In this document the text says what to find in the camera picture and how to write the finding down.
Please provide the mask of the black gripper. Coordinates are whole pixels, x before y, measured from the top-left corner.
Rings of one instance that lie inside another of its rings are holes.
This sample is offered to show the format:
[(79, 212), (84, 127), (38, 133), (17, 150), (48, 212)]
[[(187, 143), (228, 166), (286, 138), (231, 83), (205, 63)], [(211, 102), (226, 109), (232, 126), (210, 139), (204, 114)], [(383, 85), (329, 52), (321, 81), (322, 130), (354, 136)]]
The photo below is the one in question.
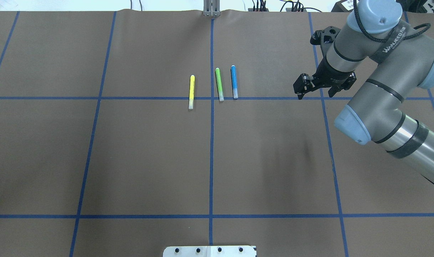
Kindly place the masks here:
[(313, 76), (300, 74), (294, 82), (293, 89), (298, 100), (302, 100), (305, 94), (314, 91), (313, 81), (315, 85), (333, 87), (336, 90), (349, 90), (356, 82), (356, 74), (354, 71), (342, 72), (336, 70), (329, 64), (327, 59), (323, 59)]

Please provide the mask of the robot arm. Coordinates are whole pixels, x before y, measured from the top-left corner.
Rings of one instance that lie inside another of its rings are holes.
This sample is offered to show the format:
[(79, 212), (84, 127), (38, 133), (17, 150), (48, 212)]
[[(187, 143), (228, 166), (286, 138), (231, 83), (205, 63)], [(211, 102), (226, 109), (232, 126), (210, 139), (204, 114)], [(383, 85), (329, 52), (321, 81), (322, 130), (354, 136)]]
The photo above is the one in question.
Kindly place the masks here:
[(348, 90), (355, 70), (369, 58), (376, 69), (345, 105), (334, 126), (360, 145), (372, 141), (390, 156), (408, 162), (434, 185), (434, 132), (400, 110), (415, 88), (434, 87), (434, 39), (430, 23), (412, 27), (401, 19), (398, 0), (354, 0), (342, 29), (317, 30), (310, 44), (323, 59), (315, 74), (301, 74), (293, 84), (298, 99), (328, 88), (329, 97)]

